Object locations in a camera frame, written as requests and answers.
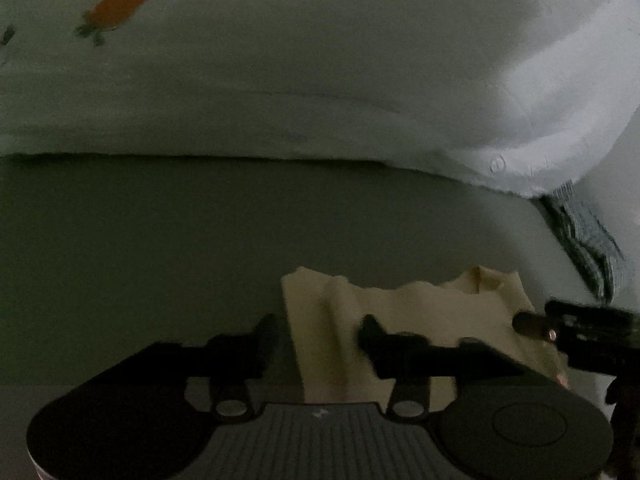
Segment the cream beige garment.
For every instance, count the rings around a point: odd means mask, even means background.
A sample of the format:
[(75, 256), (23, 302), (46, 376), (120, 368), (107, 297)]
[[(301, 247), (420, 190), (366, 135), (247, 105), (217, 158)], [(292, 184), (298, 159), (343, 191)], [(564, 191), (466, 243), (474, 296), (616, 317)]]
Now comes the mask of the cream beige garment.
[(281, 286), (307, 403), (387, 404), (394, 383), (378, 379), (357, 348), (358, 328), (368, 314), (390, 333), (419, 334), (436, 346), (479, 339), (559, 385), (568, 384), (552, 344), (512, 327), (514, 315), (533, 307), (517, 273), (476, 266), (440, 285), (380, 289), (299, 268), (285, 275)]

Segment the folded checkered shirt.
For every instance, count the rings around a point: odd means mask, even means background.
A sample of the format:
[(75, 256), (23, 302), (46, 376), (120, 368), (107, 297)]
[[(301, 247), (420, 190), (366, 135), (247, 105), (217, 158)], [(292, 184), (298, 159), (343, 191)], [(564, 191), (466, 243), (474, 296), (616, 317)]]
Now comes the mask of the folded checkered shirt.
[(631, 283), (634, 272), (593, 206), (576, 194), (570, 181), (534, 203), (590, 294), (598, 304), (612, 304)]

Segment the carrot print bed sheet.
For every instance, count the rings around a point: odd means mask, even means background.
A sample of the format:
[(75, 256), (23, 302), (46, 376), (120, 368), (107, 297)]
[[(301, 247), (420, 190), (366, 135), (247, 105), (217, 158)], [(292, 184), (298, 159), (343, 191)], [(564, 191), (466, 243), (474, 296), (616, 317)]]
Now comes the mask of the carrot print bed sheet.
[(1, 151), (353, 159), (534, 197), (639, 105), (639, 0), (1, 0)]

